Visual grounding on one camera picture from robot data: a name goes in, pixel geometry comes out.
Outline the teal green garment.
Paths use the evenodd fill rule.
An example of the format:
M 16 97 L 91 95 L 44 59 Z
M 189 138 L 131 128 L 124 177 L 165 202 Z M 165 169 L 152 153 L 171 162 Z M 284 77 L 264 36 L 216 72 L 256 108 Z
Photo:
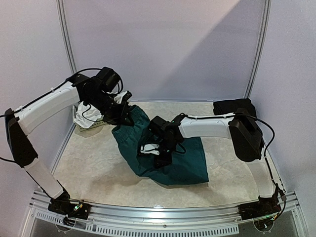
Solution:
M 148 129 L 150 119 L 137 105 L 130 109 L 133 126 L 112 129 L 119 152 L 132 171 L 162 185 L 195 185 L 209 181 L 206 157 L 199 137 L 185 139 L 175 148 L 164 148 L 158 156 L 141 154 L 142 145 L 155 143 L 158 137 Z

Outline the black trousers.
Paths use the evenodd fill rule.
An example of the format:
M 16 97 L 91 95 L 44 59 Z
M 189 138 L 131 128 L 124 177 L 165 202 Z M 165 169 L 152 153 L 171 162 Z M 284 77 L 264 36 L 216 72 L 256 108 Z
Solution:
M 251 116 L 257 117 L 256 109 L 249 98 L 222 100 L 213 103 L 214 115 L 234 113 L 238 109 L 245 109 Z

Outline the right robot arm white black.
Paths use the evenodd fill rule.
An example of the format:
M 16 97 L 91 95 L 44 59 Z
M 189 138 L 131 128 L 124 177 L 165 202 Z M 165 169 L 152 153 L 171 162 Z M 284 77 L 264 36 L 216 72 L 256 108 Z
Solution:
M 158 137 L 158 155 L 154 164 L 159 168 L 172 164 L 172 154 L 185 139 L 215 137 L 231 140 L 236 157 L 249 167 L 262 198 L 256 203 L 255 211 L 266 215 L 274 208 L 275 202 L 271 197 L 277 185 L 269 175 L 265 161 L 266 146 L 256 117 L 243 110 L 205 117 L 181 113 L 172 121 L 156 116 L 151 120 L 149 130 Z

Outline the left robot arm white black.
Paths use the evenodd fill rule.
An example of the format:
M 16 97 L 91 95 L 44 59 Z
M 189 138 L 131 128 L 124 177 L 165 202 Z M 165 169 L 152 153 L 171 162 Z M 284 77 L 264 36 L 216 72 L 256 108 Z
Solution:
M 71 108 L 83 102 L 98 109 L 103 120 L 112 125 L 132 124 L 129 119 L 130 91 L 113 92 L 122 83 L 115 72 L 98 73 L 87 77 L 74 74 L 60 85 L 17 110 L 8 109 L 5 114 L 6 138 L 12 162 L 21 167 L 37 185 L 54 200 L 54 206 L 62 214 L 70 214 L 73 203 L 65 196 L 63 187 L 52 175 L 55 164 L 49 161 L 50 151 L 56 151 L 57 140 L 67 138 L 71 128 Z

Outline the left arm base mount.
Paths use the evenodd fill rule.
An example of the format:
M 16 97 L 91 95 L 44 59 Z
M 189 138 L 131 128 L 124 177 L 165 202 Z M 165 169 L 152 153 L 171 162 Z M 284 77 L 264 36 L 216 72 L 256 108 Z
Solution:
M 48 210 L 63 215 L 63 225 L 73 227 L 76 219 L 87 220 L 91 205 L 84 200 L 71 200 L 68 193 L 63 193 L 55 199 L 51 199 Z

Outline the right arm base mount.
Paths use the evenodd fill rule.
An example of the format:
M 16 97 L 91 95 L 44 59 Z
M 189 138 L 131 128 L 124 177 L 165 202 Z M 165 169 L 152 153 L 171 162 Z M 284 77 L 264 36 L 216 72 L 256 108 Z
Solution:
M 272 197 L 258 197 L 258 201 L 239 205 L 238 213 L 242 220 L 253 219 L 254 227 L 258 231 L 269 232 L 285 211 L 286 200 L 284 191 L 276 188 Z

